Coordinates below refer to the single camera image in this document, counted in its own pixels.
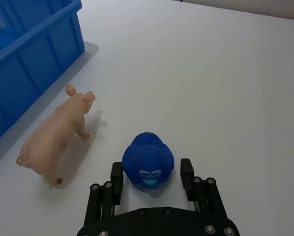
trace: blue plastic bin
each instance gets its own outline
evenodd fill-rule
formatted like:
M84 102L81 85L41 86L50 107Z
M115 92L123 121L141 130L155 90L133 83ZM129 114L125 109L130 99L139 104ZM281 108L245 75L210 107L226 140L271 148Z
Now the blue plastic bin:
M84 52L80 0L0 0L0 136Z

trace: pink toy pig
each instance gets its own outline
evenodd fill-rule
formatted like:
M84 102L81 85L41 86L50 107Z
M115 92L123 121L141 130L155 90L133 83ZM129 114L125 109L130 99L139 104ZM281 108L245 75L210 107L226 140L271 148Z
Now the pink toy pig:
M71 97L27 138L16 160L17 165L33 169L53 185L62 182L56 176L58 164L75 134L89 138L85 133L84 115L95 100L91 91L76 93L73 85L67 85L65 91Z

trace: pig ear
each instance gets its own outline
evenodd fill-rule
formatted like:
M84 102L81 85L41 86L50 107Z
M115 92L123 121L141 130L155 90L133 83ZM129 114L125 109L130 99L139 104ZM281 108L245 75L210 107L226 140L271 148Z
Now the pig ear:
M88 91L85 95L85 101L86 102L93 102L96 99L96 96L92 94L91 91Z
M73 85L68 84L65 88L65 92L68 96L73 96L76 93L76 89Z

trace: blue rubber duck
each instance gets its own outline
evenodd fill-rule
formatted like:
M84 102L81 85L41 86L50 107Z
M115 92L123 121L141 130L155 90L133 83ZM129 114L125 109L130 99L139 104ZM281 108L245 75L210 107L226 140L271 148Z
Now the blue rubber duck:
M122 165L132 184L142 189L160 187L175 166L167 145L149 132L136 136L124 153Z

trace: pig hoof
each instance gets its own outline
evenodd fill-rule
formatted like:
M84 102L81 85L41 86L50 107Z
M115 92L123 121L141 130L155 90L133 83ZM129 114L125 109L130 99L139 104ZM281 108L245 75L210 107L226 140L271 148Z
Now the pig hoof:
M57 178L57 180L55 180L55 185L59 185L60 183L62 183L62 180L60 178Z

